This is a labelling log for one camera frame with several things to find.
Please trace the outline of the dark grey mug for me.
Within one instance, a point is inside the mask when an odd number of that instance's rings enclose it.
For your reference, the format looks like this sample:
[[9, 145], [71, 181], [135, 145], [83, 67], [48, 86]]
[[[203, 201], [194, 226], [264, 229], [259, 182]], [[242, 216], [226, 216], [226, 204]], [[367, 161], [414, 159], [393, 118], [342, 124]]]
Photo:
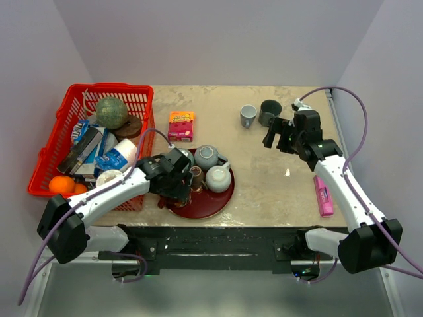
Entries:
[[270, 125], [272, 118], [278, 117], [282, 112], [282, 105], [276, 100], [265, 100], [260, 105], [258, 122], [263, 127]]

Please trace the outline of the red floral mug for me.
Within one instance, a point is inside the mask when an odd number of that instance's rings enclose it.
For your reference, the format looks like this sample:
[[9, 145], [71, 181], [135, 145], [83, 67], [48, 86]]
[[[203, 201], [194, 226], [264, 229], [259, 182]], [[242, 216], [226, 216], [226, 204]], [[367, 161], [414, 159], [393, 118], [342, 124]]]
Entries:
[[159, 209], [163, 209], [165, 207], [167, 209], [181, 208], [181, 207], [184, 207], [186, 205], [189, 205], [190, 203], [191, 203], [191, 197], [190, 196], [188, 197], [188, 199], [186, 201], [181, 201], [181, 200], [177, 200], [177, 199], [173, 199], [173, 198], [160, 196], [159, 201], [157, 203], [157, 207]]

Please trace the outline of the small grey mug white inside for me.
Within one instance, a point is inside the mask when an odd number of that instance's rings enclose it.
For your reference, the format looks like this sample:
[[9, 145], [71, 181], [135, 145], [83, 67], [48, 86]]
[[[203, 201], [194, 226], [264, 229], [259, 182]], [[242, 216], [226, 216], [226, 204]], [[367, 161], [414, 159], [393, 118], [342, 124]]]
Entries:
[[246, 104], [242, 106], [240, 109], [241, 125], [248, 129], [254, 122], [256, 115], [257, 109], [253, 105]]

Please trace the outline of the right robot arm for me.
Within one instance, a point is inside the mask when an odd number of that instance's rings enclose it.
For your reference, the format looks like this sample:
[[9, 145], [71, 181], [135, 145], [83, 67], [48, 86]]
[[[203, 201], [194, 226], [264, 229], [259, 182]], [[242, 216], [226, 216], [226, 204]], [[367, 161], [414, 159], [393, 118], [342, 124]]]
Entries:
[[397, 257], [397, 245], [403, 228], [397, 219], [388, 219], [372, 204], [351, 172], [336, 142], [324, 139], [320, 115], [315, 110], [295, 112], [292, 120], [273, 118], [263, 140], [273, 147], [296, 154], [327, 186], [346, 221], [348, 233], [312, 226], [298, 232], [296, 255], [304, 260], [317, 252], [340, 260], [351, 274], [391, 264]]

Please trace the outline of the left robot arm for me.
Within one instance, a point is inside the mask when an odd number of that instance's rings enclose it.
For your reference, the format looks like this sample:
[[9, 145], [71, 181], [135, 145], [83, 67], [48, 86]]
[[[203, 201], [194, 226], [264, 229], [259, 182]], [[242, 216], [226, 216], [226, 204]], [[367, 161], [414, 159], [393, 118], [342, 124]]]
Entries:
[[177, 148], [164, 155], [145, 157], [111, 181], [69, 199], [49, 199], [37, 233], [56, 260], [66, 264], [85, 252], [115, 252], [132, 258], [137, 243], [118, 225], [97, 227], [95, 222], [119, 205], [146, 193], [177, 202], [190, 198], [190, 159]]

